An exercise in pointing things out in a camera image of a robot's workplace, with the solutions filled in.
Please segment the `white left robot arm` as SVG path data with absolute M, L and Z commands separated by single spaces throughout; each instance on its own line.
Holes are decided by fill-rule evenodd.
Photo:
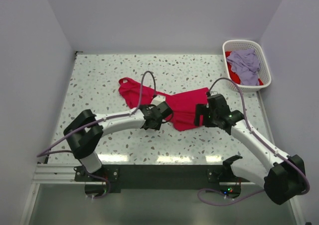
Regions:
M 159 130 L 173 110 L 163 101 L 157 105 L 140 105 L 113 114 L 82 111 L 63 131 L 73 156 L 86 169 L 86 176 L 98 181 L 103 176 L 102 162 L 95 149 L 103 136 L 129 129 Z

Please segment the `crimson red t shirt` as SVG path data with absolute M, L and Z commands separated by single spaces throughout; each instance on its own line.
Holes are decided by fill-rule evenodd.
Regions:
M 141 84 L 131 78 L 124 77 L 119 80 L 119 94 L 125 99 L 129 108 L 138 105 Z M 157 95 L 165 97 L 166 103 L 173 110 L 173 118 L 171 122 L 173 127 L 178 131 L 186 131 L 196 128 L 195 107 L 197 104 L 206 104 L 206 93 L 208 88 L 200 88 L 175 95 L 156 92 Z

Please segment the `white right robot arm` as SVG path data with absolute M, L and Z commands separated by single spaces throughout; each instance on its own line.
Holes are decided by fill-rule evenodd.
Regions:
M 262 172 L 249 167 L 241 155 L 234 155 L 222 163 L 225 180 L 247 179 L 262 187 L 278 205 L 309 192 L 303 159 L 298 155 L 290 156 L 272 144 L 251 125 L 245 111 L 231 111 L 223 95 L 208 94 L 207 104 L 197 104 L 194 124 L 224 130 L 241 142 L 265 169 Z

